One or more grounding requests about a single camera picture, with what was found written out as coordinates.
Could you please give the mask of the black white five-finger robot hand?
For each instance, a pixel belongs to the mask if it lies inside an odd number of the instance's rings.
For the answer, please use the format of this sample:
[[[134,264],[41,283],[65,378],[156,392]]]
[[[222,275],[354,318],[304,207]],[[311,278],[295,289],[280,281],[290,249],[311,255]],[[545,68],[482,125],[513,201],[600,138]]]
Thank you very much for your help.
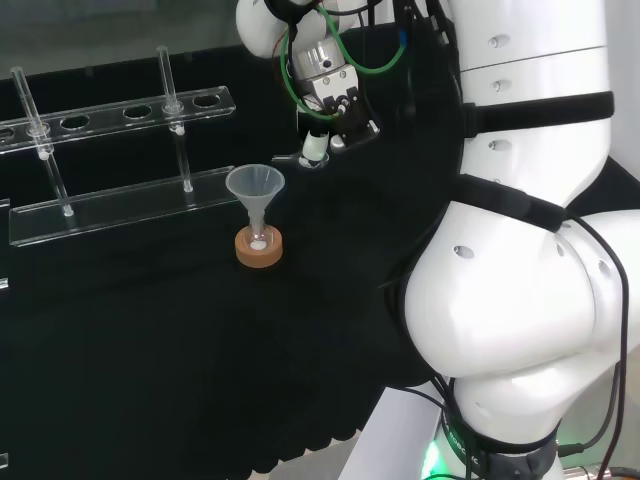
[[[356,69],[345,64],[327,74],[300,83],[301,101],[297,128],[302,142],[297,162],[308,169],[326,164],[339,154],[378,136],[376,124]]]

